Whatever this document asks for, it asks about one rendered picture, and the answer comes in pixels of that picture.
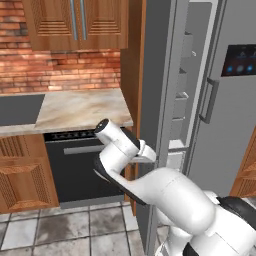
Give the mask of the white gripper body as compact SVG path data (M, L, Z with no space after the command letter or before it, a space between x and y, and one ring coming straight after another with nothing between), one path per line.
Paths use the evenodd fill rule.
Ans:
M156 152L144 140L140 140L140 150L135 156L135 161L139 163L154 163L156 161Z

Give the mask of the grey freezer door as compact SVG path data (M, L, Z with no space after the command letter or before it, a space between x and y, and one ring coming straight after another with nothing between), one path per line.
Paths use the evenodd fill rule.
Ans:
M156 154L138 166L145 176L187 152L219 0L147 0L140 138Z

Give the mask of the grey fridge door with screen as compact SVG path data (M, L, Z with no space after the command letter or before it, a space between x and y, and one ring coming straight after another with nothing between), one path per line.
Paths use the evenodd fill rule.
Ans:
M209 124L203 98L219 88ZM230 194L256 126L256 0L222 0L214 24L186 172L201 189Z

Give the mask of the wooden base cupboard door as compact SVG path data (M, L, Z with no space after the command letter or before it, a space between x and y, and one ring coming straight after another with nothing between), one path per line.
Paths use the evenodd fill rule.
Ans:
M0 167L0 213L59 205L50 169L42 163Z

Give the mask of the black dishwasher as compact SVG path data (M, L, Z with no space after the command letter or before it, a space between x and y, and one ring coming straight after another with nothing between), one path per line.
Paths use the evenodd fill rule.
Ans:
M100 152L64 155L64 148L103 145L93 130L44 134L45 145L62 209L121 202L124 193L94 172Z

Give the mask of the tall wooden side panel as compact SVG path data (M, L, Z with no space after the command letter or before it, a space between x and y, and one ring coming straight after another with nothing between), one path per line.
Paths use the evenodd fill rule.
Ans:
M129 0L128 48L120 53L120 87L133 120L128 129L137 138L140 137L146 2Z

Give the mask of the wooden cupboard beside fridge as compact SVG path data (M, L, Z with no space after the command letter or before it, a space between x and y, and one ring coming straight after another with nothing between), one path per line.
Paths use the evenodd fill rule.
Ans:
M256 126L254 127L230 195L240 198L256 197Z

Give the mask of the wooden drawer front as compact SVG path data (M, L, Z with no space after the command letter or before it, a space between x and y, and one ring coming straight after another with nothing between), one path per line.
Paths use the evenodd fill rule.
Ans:
M0 137L0 160L32 160L46 156L44 139L40 134Z

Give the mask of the black hob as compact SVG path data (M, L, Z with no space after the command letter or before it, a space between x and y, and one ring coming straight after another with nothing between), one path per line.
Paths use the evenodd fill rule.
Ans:
M0 97L0 126L34 124L44 94Z

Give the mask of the wooden wall cupboard door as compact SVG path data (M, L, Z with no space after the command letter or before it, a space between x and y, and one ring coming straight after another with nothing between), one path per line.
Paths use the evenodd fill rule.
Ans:
M33 50L77 50L70 0L22 0L28 35Z
M82 49L128 47L129 0L84 0L87 40Z

